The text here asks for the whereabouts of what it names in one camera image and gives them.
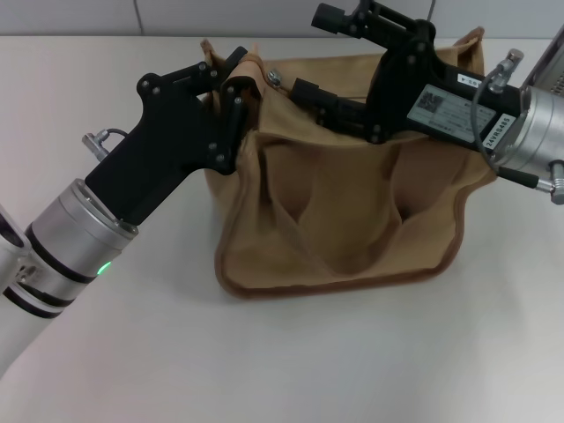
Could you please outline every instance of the fabric bag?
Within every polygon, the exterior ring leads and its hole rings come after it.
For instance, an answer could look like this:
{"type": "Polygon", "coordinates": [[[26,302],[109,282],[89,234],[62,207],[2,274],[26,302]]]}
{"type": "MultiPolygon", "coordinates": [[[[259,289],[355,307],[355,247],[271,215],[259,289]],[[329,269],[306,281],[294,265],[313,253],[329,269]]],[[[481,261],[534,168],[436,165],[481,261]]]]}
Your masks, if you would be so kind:
{"type": "MultiPolygon", "coordinates": [[[[483,30],[437,50],[484,72],[483,30]]],[[[209,63],[222,64],[202,43],[209,63]]],[[[206,180],[224,218],[219,282],[243,297],[322,293],[421,281],[444,271],[464,234],[464,206],[495,179],[477,152],[416,132],[371,145],[316,124],[288,99],[296,78],[363,101],[382,55],[262,61],[248,53],[230,78],[252,78],[237,171],[206,180]],[[281,75],[281,86],[266,77],[281,75]]],[[[217,99],[213,102],[218,107],[217,99]]]]}

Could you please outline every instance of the white wall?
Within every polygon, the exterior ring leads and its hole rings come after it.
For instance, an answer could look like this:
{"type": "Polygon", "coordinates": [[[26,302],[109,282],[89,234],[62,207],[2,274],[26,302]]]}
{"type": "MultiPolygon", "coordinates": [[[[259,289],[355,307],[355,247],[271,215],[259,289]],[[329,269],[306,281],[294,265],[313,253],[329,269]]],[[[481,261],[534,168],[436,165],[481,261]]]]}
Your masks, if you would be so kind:
{"type": "MultiPolygon", "coordinates": [[[[324,36],[310,27],[320,0],[138,0],[150,35],[324,36]]],[[[352,11],[358,0],[325,0],[352,11]]],[[[431,0],[382,0],[425,18],[431,0]]],[[[437,0],[440,37],[482,25],[491,38],[552,38],[564,23],[564,1],[437,0]]],[[[3,34],[140,34],[133,0],[2,0],[3,34]]]]}

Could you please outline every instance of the black cable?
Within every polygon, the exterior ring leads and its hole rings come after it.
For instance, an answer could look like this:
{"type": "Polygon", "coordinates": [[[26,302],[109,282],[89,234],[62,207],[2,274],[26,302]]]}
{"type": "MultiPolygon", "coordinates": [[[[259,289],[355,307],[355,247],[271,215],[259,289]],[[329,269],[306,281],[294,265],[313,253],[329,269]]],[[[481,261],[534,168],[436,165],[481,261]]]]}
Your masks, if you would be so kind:
{"type": "Polygon", "coordinates": [[[121,135],[122,137],[127,137],[129,135],[124,130],[118,130],[116,128],[110,128],[109,130],[106,130],[106,131],[108,132],[108,134],[118,134],[118,135],[121,135]]]}
{"type": "Polygon", "coordinates": [[[489,83],[492,81],[495,75],[503,71],[503,67],[498,64],[494,70],[487,74],[484,80],[479,85],[478,89],[474,93],[474,98],[472,99],[472,104],[470,107],[470,124],[472,127],[472,133],[474,134],[474,142],[478,147],[479,152],[482,153],[484,160],[486,161],[487,165],[497,173],[497,168],[494,166],[492,161],[490,160],[490,156],[487,154],[486,148],[484,147],[484,142],[479,135],[479,127],[478,127],[478,102],[484,90],[486,90],[489,83]]]}
{"type": "Polygon", "coordinates": [[[137,25],[139,26],[139,31],[141,35],[145,35],[145,27],[143,26],[143,20],[141,19],[141,13],[139,12],[139,5],[137,0],[133,0],[133,8],[135,9],[135,16],[137,16],[137,25]]]}
{"type": "Polygon", "coordinates": [[[433,17],[435,3],[437,3],[437,0],[431,0],[431,7],[429,8],[429,14],[427,15],[427,20],[429,22],[431,22],[431,18],[433,17]]]}

